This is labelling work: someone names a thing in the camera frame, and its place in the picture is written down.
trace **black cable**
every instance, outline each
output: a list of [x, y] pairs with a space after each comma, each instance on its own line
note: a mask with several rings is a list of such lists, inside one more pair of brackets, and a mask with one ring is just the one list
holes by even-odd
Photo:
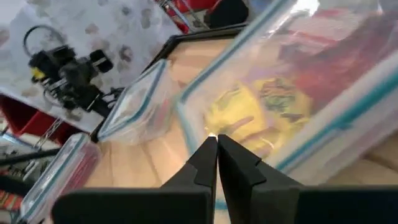
[[55, 37], [61, 42], [61, 44], [65, 44], [65, 39], [62, 37], [62, 34], [59, 33], [59, 32], [58, 32], [56, 29], [54, 29], [53, 27], [50, 27], [50, 26], [48, 26], [48, 25], [37, 25], [37, 26], [33, 26], [32, 28], [30, 28], [30, 29], [25, 33], [24, 41], [23, 41], [24, 51], [25, 51], [25, 54], [27, 54], [28, 56], [31, 57], [31, 56], [32, 56], [32, 53], [29, 52], [29, 49], [28, 49], [28, 47], [27, 47], [27, 38], [30, 36], [30, 34], [31, 34], [34, 30], [39, 29], [39, 28], [43, 28], [43, 29], [47, 29], [47, 30], [51, 31], [51, 33], [55, 35]]
[[45, 150], [45, 151], [40, 151], [40, 152], [33, 152], [29, 154], [23, 154], [19, 156], [12, 156], [8, 157], [5, 159], [0, 160], [0, 166], [9, 166], [9, 165], [14, 165], [19, 162], [27, 162], [32, 159], [40, 159], [48, 156], [55, 156], [57, 153], [60, 151], [60, 149], [50, 149], [50, 150]]

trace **clear plastic container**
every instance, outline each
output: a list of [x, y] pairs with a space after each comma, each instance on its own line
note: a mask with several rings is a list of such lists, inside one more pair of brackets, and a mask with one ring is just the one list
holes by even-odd
[[28, 223], [46, 218], [60, 195], [83, 187], [100, 159], [100, 149], [87, 134], [71, 136], [23, 199], [21, 218]]
[[189, 149], [227, 134], [290, 174], [397, 87], [397, 20], [378, 1], [274, 1], [182, 93]]
[[98, 132], [100, 141], [139, 144], [167, 131], [177, 89], [168, 66], [168, 61], [158, 61], [124, 89]]

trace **red object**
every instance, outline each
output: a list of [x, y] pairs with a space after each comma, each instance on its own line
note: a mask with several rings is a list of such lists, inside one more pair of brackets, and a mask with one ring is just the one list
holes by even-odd
[[398, 14], [369, 17], [354, 33], [295, 63], [295, 84], [319, 110], [398, 49]]
[[[17, 137], [25, 133], [42, 136], [55, 121], [52, 116], [6, 96], [0, 96], [0, 110], [8, 127]], [[50, 140], [63, 145], [72, 134], [79, 132], [79, 129], [62, 123], [50, 136]]]
[[181, 22], [177, 22], [174, 20], [175, 25], [181, 30], [183, 34], [189, 33], [189, 27]]
[[[181, 13], [186, 13], [188, 12], [188, 8], [185, 6], [184, 2], [181, 0], [173, 0], [172, 1], [179, 9]], [[218, 0], [185, 0], [185, 2], [194, 10], [194, 11], [201, 11], [204, 9], [211, 9], [217, 2]], [[173, 9], [168, 8], [167, 9], [167, 14], [169, 16], [175, 16], [175, 12]]]

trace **white patterned fabric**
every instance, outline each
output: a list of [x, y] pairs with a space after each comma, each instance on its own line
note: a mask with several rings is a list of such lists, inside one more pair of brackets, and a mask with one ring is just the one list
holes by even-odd
[[[0, 23], [0, 93], [88, 132], [102, 120], [99, 115], [82, 110], [67, 113], [45, 101], [41, 87], [30, 82], [29, 57], [22, 39], [38, 24], [50, 25], [62, 33], [79, 57], [97, 49], [106, 52], [114, 68], [92, 80], [104, 92], [133, 82], [169, 37], [180, 33], [152, 0], [28, 0], [11, 23]], [[33, 31], [27, 43], [31, 52], [60, 45], [42, 29]]]

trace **container lid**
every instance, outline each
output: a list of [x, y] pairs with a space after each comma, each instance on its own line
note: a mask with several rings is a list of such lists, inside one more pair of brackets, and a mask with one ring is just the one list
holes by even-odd
[[137, 81], [123, 90], [112, 112], [99, 130], [98, 139], [103, 140], [128, 124], [136, 122], [146, 112], [167, 65], [168, 61], [159, 60]]
[[192, 153], [224, 133], [293, 169], [396, 88], [398, 13], [347, 4], [274, 1], [242, 31], [177, 103]]
[[75, 155], [88, 141], [90, 141], [88, 135], [80, 133], [70, 137], [63, 145], [60, 152], [23, 199], [21, 205], [21, 217], [23, 220], [32, 220], [37, 212], [40, 212], [45, 206], [53, 190], [60, 187], [57, 184], [59, 182], [64, 184], [65, 180], [62, 181], [60, 179], [68, 178], [65, 176], [65, 171], [74, 169], [83, 159]]

